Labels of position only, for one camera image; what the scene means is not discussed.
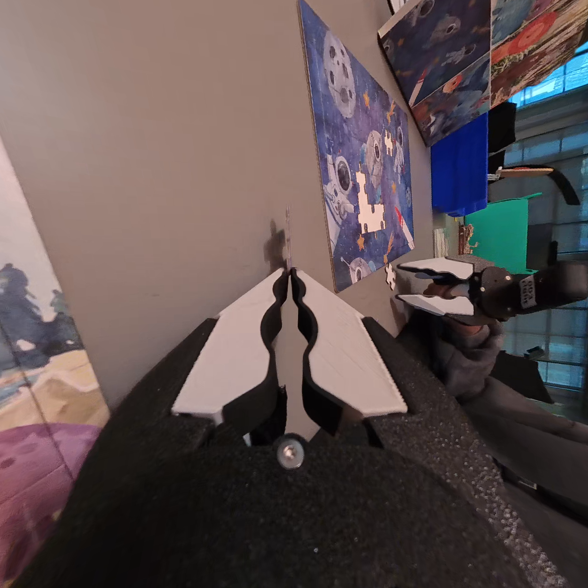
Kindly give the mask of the grey desk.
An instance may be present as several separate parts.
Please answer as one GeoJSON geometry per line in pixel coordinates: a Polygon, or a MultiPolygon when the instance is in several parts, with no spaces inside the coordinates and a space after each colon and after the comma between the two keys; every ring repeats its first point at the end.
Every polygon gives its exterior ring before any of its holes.
{"type": "Polygon", "coordinates": [[[334,290],[296,1],[1,1],[1,137],[112,409],[287,208],[334,290]]]}

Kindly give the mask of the person's right forearm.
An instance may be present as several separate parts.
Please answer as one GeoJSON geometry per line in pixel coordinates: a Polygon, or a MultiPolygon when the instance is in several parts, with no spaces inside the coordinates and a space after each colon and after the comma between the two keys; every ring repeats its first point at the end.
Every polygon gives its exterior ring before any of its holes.
{"type": "Polygon", "coordinates": [[[464,325],[415,312],[397,337],[467,413],[493,454],[516,459],[565,458],[587,464],[587,426],[556,416],[491,375],[503,345],[495,323],[466,334],[464,325]]]}

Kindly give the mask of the space jigsaw puzzle board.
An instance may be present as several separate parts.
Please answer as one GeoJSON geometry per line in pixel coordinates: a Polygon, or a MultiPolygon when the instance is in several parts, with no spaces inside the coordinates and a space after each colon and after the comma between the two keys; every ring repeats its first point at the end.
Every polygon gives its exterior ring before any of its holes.
{"type": "Polygon", "coordinates": [[[298,10],[341,292],[415,247],[408,115],[306,1],[298,10]]]}

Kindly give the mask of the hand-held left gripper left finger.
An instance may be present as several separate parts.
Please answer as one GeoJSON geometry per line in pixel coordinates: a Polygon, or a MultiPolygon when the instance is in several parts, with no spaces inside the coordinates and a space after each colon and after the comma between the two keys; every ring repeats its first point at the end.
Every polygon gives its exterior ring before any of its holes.
{"type": "Polygon", "coordinates": [[[258,427],[273,414],[279,393],[274,341],[288,283],[288,271],[278,269],[218,314],[173,415],[258,427]]]}

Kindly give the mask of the blue plastic bin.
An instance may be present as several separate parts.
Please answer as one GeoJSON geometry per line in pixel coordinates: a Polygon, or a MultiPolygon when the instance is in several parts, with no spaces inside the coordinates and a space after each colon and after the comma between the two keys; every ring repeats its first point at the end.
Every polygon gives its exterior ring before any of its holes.
{"type": "Polygon", "coordinates": [[[488,113],[431,147],[432,208],[466,217],[488,204],[488,113]]]}

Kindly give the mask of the printed jigsaw puzzle box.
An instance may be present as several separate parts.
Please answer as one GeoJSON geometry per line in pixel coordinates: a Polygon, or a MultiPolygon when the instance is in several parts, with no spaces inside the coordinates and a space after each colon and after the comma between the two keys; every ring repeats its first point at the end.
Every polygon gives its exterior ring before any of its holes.
{"type": "Polygon", "coordinates": [[[378,41],[427,147],[568,62],[587,1],[409,1],[378,41]]]}

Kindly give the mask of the landscape jigsaw puzzle board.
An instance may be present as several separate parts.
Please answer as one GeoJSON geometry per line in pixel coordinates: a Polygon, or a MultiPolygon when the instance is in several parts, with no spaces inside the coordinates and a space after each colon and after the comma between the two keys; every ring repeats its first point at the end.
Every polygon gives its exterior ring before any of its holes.
{"type": "Polygon", "coordinates": [[[54,530],[109,416],[1,143],[1,587],[54,530]]]}

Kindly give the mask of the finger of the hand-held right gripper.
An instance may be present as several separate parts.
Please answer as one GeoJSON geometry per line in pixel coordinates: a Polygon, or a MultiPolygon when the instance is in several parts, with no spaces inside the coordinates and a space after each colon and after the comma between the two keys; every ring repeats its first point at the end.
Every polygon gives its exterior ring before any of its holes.
{"type": "Polygon", "coordinates": [[[417,310],[421,310],[436,316],[474,315],[474,306],[472,302],[469,300],[469,298],[465,296],[458,296],[455,298],[442,298],[440,296],[410,294],[396,295],[396,298],[417,310]]]}
{"type": "Polygon", "coordinates": [[[448,257],[440,257],[400,263],[398,270],[413,273],[421,279],[467,281],[474,274],[474,265],[448,257]]]}

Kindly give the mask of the green plastic bin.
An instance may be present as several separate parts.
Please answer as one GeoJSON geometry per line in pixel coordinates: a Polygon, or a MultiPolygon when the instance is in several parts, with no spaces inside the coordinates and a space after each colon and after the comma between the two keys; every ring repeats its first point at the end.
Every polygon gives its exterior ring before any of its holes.
{"type": "Polygon", "coordinates": [[[541,195],[489,203],[467,215],[465,224],[473,227],[473,255],[515,275],[534,273],[527,268],[529,202],[541,195]]]}

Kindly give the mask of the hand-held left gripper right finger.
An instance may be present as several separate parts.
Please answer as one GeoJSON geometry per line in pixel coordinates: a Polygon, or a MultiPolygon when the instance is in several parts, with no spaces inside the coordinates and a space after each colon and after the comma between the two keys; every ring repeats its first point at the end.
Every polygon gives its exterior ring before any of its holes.
{"type": "Polygon", "coordinates": [[[313,422],[405,414],[408,406],[365,325],[365,317],[299,269],[290,272],[298,330],[307,343],[302,399],[313,422]]]}

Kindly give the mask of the window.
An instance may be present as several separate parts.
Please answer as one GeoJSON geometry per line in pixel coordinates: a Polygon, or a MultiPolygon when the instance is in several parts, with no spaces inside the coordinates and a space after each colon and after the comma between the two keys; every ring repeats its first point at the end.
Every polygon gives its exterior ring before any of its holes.
{"type": "MultiPolygon", "coordinates": [[[[540,85],[511,99],[518,107],[518,141],[508,164],[553,165],[569,180],[580,204],[567,205],[556,187],[539,179],[522,195],[542,192],[529,206],[528,236],[557,242],[559,260],[587,263],[587,44],[540,85]]],[[[587,415],[587,301],[507,324],[505,350],[538,347],[539,372],[555,403],[587,415]]]]}

